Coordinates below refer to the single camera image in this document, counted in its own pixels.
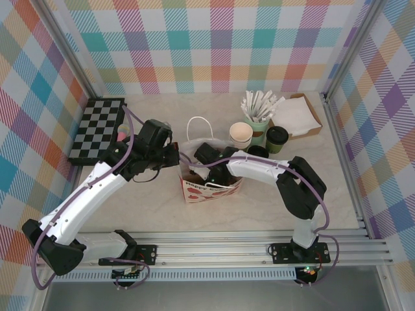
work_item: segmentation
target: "cardboard tray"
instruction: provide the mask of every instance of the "cardboard tray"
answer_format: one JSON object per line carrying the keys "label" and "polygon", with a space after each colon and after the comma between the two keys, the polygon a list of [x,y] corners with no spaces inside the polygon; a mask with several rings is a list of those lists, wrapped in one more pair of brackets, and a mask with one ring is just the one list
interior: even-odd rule
{"label": "cardboard tray", "polygon": [[[311,105],[309,99],[307,98],[307,96],[305,96],[305,94],[303,94],[303,93],[292,94],[290,98],[300,98],[300,97],[304,97],[305,102],[307,103],[307,106],[309,107],[311,114],[313,115],[313,117],[317,121],[317,123],[319,125],[321,125],[321,127],[312,128],[306,134],[299,135],[299,136],[294,136],[293,137],[292,134],[290,134],[289,139],[298,139],[298,138],[304,138],[304,137],[308,137],[308,136],[317,135],[317,134],[320,133],[320,131],[323,128],[323,124],[321,123],[320,119],[318,118],[318,115],[317,115],[316,111],[314,110],[313,105]],[[270,127],[271,126],[275,126],[274,122],[272,122],[272,119],[270,120]]]}

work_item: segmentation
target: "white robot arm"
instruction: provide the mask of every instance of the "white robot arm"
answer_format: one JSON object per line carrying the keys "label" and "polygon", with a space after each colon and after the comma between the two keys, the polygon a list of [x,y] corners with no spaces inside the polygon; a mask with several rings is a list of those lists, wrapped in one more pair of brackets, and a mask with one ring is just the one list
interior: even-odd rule
{"label": "white robot arm", "polygon": [[[155,120],[147,121],[140,133],[134,137],[132,152],[125,163],[94,186],[89,186],[93,180],[109,171],[128,148],[124,142],[111,145],[103,155],[102,161],[95,165],[92,173],[74,193],[84,187],[87,189],[84,189],[65,207],[59,219],[52,222],[59,210],[71,200],[74,193],[39,222],[27,220],[22,230],[32,245],[36,244],[38,237],[47,229],[47,226],[51,226],[40,243],[39,254],[57,275],[67,274],[80,262],[87,260],[100,260],[107,257],[125,260],[137,259],[135,249],[137,246],[134,240],[122,230],[99,235],[97,238],[86,237],[78,232],[101,204],[116,190],[127,184],[132,177],[148,168],[159,170],[178,164],[178,147],[177,144],[171,142],[171,136],[171,129],[167,125]],[[211,156],[208,152],[208,156],[204,157],[203,148],[199,151],[202,162],[203,160],[207,161],[207,158]],[[211,169],[211,173],[216,174],[216,177],[219,175],[246,177],[269,185],[276,185],[287,209],[297,217],[292,243],[304,250],[315,244],[316,233],[314,230],[322,215],[321,207],[314,194],[307,191],[307,187],[302,183],[297,183],[293,175],[279,167],[279,165],[283,165],[296,170],[307,178],[316,187],[319,195],[323,197],[326,186],[307,162],[299,157],[295,157],[292,161],[268,160],[248,155],[234,148],[227,150],[227,152],[231,154],[230,159],[223,161],[220,165],[212,166],[215,169]],[[221,154],[217,159],[223,159],[224,154]],[[209,159],[208,163],[213,163],[217,159]]]}

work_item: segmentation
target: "paper cup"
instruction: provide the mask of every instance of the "paper cup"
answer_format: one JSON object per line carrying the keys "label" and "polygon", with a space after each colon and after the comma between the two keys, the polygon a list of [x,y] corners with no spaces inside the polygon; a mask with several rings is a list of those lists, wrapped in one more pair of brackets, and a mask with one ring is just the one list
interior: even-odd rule
{"label": "paper cup", "polygon": [[235,143],[246,143],[250,141],[253,133],[252,127],[245,122],[232,124],[229,129],[230,139]]}
{"label": "paper cup", "polygon": [[245,141],[244,143],[238,143],[237,141],[232,141],[232,138],[231,138],[231,141],[233,142],[233,146],[235,148],[238,148],[239,150],[244,150],[248,148],[251,143],[251,140],[252,140],[252,137],[248,141]]}
{"label": "paper cup", "polygon": [[250,119],[245,117],[244,122],[248,123],[252,127],[252,144],[262,144],[262,142],[264,141],[265,132],[268,128],[269,120],[262,123],[254,123]]}

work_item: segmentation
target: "green cup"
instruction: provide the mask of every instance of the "green cup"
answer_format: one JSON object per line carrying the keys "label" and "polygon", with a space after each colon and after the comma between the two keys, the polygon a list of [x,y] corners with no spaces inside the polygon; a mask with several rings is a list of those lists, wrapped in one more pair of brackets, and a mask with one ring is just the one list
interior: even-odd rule
{"label": "green cup", "polygon": [[288,141],[288,132],[281,126],[273,126],[267,131],[265,148],[270,154],[277,154]]}
{"label": "green cup", "polygon": [[247,117],[245,117],[244,122],[248,123],[251,126],[251,128],[254,130],[254,133],[252,134],[251,146],[262,144],[262,142],[264,141],[265,132],[267,131],[267,128],[268,128],[268,123],[270,121],[267,120],[266,122],[255,123],[255,122],[252,122]]}

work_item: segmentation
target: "gray floor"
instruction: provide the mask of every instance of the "gray floor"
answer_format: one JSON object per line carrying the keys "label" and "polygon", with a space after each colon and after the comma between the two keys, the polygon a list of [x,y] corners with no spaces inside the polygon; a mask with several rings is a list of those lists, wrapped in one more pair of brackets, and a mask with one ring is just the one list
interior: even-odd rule
{"label": "gray floor", "polygon": [[292,281],[148,282],[131,291],[112,283],[56,283],[43,311],[388,310],[376,269],[339,267],[322,284]]}

